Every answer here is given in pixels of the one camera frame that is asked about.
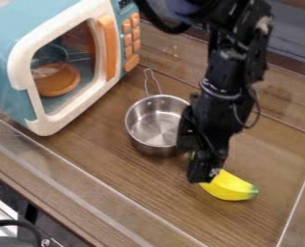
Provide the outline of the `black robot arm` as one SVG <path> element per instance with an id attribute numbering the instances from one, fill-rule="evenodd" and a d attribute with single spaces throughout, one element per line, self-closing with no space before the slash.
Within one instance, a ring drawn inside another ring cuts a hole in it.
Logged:
<path id="1" fill-rule="evenodd" d="M 180 24 L 170 26 L 149 0 L 134 0 L 153 25 L 169 34 L 190 26 L 210 29 L 209 68 L 201 91 L 190 96 L 177 133 L 177 148 L 193 154 L 188 179 L 210 182 L 229 156 L 232 137 L 252 128 L 249 115 L 260 107 L 253 84 L 264 80 L 273 32 L 267 0 L 166 0 Z"/>

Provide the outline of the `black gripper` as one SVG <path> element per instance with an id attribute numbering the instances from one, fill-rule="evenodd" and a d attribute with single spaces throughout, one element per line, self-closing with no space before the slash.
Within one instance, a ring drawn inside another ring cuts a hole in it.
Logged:
<path id="1" fill-rule="evenodd" d="M 245 128 L 248 118 L 257 104 L 257 92 L 251 85 L 234 92 L 217 88 L 205 78 L 201 92 L 192 94 L 177 132 L 177 150 L 193 151 L 188 168 L 190 183 L 212 183 L 224 168 L 230 139 Z"/>

